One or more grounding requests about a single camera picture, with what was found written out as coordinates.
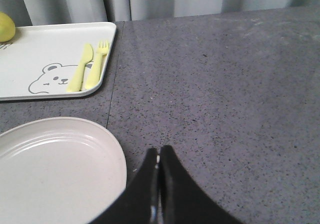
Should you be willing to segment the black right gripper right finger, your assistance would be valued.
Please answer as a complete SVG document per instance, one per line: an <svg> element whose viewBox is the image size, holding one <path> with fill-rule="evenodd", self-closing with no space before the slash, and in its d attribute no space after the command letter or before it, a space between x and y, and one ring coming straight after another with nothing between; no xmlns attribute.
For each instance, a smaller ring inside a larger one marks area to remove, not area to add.
<svg viewBox="0 0 320 224"><path fill-rule="evenodd" d="M170 145L160 150L160 193L165 224L241 223L197 185Z"/></svg>

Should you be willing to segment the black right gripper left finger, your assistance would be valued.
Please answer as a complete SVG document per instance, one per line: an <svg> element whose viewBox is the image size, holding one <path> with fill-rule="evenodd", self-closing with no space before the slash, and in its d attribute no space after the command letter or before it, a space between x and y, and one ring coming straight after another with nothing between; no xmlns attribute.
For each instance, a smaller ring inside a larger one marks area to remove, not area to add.
<svg viewBox="0 0 320 224"><path fill-rule="evenodd" d="M156 224L159 208L159 158L147 150L143 163L123 193L92 224Z"/></svg>

